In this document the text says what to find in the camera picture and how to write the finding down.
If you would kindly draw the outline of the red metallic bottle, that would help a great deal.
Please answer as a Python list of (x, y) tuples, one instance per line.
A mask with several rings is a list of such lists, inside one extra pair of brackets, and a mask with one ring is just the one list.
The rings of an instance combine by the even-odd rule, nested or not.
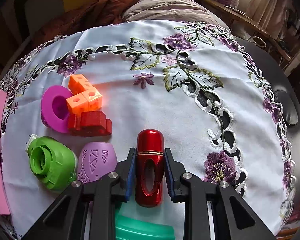
[(164, 137), (155, 129), (138, 134), (136, 154), (135, 200), (143, 207), (155, 207), (162, 202), (164, 176)]

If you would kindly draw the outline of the purple yellow oval case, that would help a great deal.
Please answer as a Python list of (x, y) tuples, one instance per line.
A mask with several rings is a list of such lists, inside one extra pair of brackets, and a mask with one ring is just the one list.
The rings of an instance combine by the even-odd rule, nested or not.
[(113, 172), (117, 165), (117, 156), (112, 144), (107, 142), (90, 142), (79, 155), (77, 180), (89, 183), (99, 180), (105, 174)]

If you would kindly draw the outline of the green round plastic part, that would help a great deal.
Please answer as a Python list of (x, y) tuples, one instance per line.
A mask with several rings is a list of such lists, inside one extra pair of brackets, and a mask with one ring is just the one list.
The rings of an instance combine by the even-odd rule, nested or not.
[(77, 156), (52, 137), (30, 135), (25, 152), (32, 173), (47, 189), (62, 192), (77, 179)]

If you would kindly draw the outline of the magenta plastic spool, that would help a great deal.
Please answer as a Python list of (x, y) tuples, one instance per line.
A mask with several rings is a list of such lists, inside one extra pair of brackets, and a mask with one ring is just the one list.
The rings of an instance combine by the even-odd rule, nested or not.
[(41, 119), (46, 127), (59, 133), (69, 133), (66, 99), (71, 96), (70, 90), (59, 85), (51, 86), (43, 93), (40, 105)]

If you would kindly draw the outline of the teal plastic holder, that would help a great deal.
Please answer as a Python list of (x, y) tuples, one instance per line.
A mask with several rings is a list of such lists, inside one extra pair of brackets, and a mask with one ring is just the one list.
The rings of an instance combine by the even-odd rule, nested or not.
[(122, 240), (175, 240), (174, 229), (168, 225), (149, 223), (132, 219), (115, 211), (116, 239)]

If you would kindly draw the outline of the red plastic block piece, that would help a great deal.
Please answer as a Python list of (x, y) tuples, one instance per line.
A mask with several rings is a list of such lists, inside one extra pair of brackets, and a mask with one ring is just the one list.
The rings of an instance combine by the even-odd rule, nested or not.
[(112, 122), (102, 111), (70, 114), (68, 130), (73, 136), (101, 137), (112, 135)]

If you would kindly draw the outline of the orange cube block piece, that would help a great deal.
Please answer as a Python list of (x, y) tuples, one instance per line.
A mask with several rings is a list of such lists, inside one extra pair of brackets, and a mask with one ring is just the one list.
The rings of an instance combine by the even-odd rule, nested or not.
[(72, 96), (66, 99), (71, 114), (81, 114), (102, 108), (102, 94), (82, 74), (70, 75), (68, 88)]

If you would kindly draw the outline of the black leather cushion pad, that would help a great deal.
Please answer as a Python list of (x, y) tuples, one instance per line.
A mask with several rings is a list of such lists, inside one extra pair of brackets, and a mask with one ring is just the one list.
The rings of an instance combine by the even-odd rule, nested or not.
[(281, 105), (283, 106), (283, 118), (286, 124), (289, 127), (296, 126), (298, 124), (299, 118), (296, 107), (290, 95), (280, 89), (275, 90), (274, 94), (276, 101), (281, 103)]

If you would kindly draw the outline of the brown puffy jacket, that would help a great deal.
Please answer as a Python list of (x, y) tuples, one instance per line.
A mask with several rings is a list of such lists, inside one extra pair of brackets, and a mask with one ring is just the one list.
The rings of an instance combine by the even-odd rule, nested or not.
[(32, 37), (32, 47), (53, 39), (57, 35), (72, 35), (93, 27), (119, 24), (123, 13), (139, 0), (95, 0), (70, 10), (44, 24)]

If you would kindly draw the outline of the beige duvet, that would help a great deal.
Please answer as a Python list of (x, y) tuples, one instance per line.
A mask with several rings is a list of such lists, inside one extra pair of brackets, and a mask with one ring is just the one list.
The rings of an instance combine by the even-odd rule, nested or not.
[(225, 22), (194, 0), (139, 0), (122, 14), (122, 21), (139, 20), (206, 22), (230, 31)]

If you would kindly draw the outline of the wooden side shelf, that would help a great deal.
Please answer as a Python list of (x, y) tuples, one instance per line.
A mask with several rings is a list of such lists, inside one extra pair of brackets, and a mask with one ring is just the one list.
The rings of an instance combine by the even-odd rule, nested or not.
[(195, 0), (195, 1), (201, 5), (210, 6), (220, 11), (222, 14), (227, 15), (228, 18), (230, 18), (231, 23), (233, 21), (238, 21), (241, 22), (246, 27), (253, 29), (255, 32), (267, 38), (270, 44), (279, 52), (279, 54), (281, 55), (281, 59), (285, 59), (287, 62), (290, 62), (292, 60), (292, 57), (279, 46), (276, 40), (273, 39), (273, 37), (265, 29), (263, 29), (255, 21), (245, 16), (245, 14), (240, 14), (234, 8), (223, 5), (222, 3), (219, 3), (215, 0)]

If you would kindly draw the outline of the beige curtain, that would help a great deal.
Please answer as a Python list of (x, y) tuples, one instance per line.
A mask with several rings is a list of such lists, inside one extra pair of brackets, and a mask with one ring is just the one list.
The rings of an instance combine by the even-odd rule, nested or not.
[(290, 9), (292, 0), (250, 0), (246, 15), (276, 40), (283, 35)]

